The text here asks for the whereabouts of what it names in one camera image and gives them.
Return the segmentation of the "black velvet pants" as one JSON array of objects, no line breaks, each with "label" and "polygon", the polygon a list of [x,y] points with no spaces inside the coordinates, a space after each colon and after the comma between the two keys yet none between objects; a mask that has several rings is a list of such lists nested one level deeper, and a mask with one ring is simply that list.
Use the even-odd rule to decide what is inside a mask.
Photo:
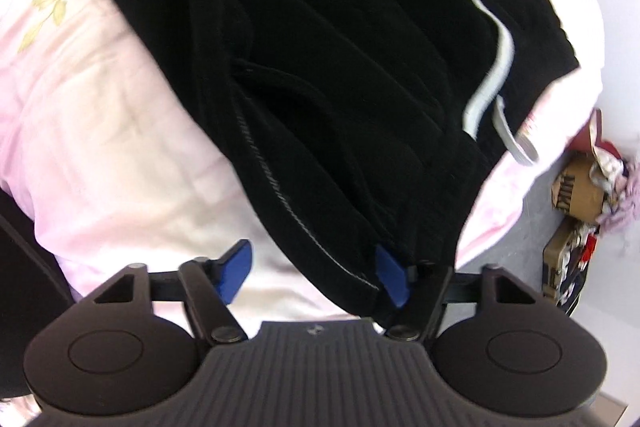
[{"label": "black velvet pants", "polygon": [[550,0],[114,0],[283,254],[382,326],[375,249],[452,265],[485,180],[578,66]]}]

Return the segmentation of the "pink floral bed quilt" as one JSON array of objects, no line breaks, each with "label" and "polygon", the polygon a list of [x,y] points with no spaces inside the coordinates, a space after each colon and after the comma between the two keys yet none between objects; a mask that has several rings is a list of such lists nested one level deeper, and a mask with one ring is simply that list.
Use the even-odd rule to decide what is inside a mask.
[{"label": "pink floral bed quilt", "polygon": [[[544,91],[521,134],[525,167],[504,156],[480,191],[457,265],[496,245],[524,198],[585,124],[602,89],[597,0],[550,0],[579,69]],[[188,116],[113,0],[1,0],[1,186],[35,223],[77,296],[124,265],[175,269],[254,247],[231,309],[249,333],[265,321],[339,320],[279,251],[227,159]]]}]

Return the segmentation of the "open box of shoes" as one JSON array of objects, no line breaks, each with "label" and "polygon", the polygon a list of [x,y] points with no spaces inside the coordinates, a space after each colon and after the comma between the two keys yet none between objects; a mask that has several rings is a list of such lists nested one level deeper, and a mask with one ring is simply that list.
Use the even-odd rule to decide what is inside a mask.
[{"label": "open box of shoes", "polygon": [[586,285],[598,232],[595,225],[566,217],[542,251],[542,293],[567,315],[577,308]]}]

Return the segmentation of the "brown cardboard box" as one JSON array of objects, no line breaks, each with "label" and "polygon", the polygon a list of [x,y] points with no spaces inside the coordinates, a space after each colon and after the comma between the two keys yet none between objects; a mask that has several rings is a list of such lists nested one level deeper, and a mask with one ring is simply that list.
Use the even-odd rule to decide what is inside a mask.
[{"label": "brown cardboard box", "polygon": [[551,204],[576,220],[595,225],[605,200],[605,191],[590,176],[596,165],[590,156],[577,155],[558,174],[551,187]]}]

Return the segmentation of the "pile of clothes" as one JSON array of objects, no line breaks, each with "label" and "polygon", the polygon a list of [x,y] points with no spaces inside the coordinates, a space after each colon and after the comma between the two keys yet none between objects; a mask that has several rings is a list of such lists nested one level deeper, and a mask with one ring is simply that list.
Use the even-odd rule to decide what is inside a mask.
[{"label": "pile of clothes", "polygon": [[603,116],[593,109],[570,150],[590,156],[596,165],[591,179],[605,191],[602,211],[597,217],[601,234],[623,232],[639,220],[639,161],[625,158],[616,146],[603,139]]}]

